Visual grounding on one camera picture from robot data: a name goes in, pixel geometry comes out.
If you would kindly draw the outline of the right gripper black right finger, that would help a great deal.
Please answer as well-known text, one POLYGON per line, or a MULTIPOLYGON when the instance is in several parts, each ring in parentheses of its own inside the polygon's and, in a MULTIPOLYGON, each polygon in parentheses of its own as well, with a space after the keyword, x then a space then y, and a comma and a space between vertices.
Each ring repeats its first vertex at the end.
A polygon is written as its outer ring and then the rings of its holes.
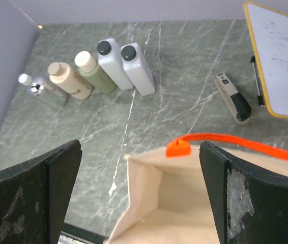
POLYGON ((199 160, 220 243, 288 243, 288 177, 203 142, 199 160))

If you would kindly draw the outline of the beige canvas tote bag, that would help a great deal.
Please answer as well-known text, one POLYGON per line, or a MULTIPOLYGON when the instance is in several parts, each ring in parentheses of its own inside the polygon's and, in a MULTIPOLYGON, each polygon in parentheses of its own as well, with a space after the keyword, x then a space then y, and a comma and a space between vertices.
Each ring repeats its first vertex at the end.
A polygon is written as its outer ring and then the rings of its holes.
POLYGON ((188 134, 127 159, 129 206, 108 243, 220 243, 199 160, 210 142, 288 177, 288 151, 240 137, 188 134))

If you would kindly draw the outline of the beige cap bottle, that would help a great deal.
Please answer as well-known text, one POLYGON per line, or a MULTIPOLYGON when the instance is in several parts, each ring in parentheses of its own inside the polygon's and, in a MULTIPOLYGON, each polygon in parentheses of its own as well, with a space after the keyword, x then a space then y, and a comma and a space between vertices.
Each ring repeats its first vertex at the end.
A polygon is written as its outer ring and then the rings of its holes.
POLYGON ((117 85, 88 51, 81 51, 76 54, 74 62, 78 67, 80 75, 98 91, 108 94, 116 89, 117 85))

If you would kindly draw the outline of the white bottle grey cap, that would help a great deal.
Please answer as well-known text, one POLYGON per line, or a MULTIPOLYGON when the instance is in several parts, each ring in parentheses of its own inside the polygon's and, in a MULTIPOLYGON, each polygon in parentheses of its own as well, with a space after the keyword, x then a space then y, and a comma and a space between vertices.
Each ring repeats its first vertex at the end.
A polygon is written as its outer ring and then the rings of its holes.
POLYGON ((155 93, 152 72, 137 43, 121 47, 122 65, 125 73, 142 96, 155 93))
POLYGON ((123 69, 121 48, 114 38, 101 40, 97 47, 98 63, 121 90, 134 88, 123 69))

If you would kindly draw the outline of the small white cap bottle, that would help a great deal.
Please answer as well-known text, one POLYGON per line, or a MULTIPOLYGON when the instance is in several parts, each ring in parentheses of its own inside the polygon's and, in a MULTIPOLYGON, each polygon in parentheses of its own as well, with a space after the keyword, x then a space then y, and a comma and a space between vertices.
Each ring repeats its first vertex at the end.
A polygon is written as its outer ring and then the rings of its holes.
POLYGON ((33 83, 32 76, 23 73, 18 76, 18 82, 24 86, 30 86, 33 83))

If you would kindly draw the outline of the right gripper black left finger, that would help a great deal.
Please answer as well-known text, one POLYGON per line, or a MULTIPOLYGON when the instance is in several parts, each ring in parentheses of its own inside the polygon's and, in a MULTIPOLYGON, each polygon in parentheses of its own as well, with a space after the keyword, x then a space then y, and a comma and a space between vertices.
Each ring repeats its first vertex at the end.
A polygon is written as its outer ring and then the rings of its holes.
POLYGON ((0 243, 57 243, 82 157, 72 140, 0 170, 0 243))

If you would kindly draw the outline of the beige round lid bottle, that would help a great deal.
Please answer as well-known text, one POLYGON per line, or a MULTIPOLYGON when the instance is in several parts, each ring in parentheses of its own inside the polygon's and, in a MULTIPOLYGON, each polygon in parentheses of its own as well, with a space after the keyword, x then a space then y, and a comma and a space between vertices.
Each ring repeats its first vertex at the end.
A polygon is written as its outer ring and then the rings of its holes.
POLYGON ((78 100, 86 99, 92 92, 91 84, 65 62, 53 62, 48 68, 49 79, 78 100))

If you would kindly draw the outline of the clear silver top bottle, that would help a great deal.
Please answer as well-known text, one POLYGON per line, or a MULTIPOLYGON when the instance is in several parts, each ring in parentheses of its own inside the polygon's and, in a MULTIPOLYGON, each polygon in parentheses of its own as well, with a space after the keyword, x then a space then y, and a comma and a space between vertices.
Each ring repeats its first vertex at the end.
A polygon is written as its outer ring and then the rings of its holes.
POLYGON ((67 103, 68 94, 50 80, 42 76, 34 76, 32 79, 28 91, 33 97, 54 108, 61 108, 67 103))

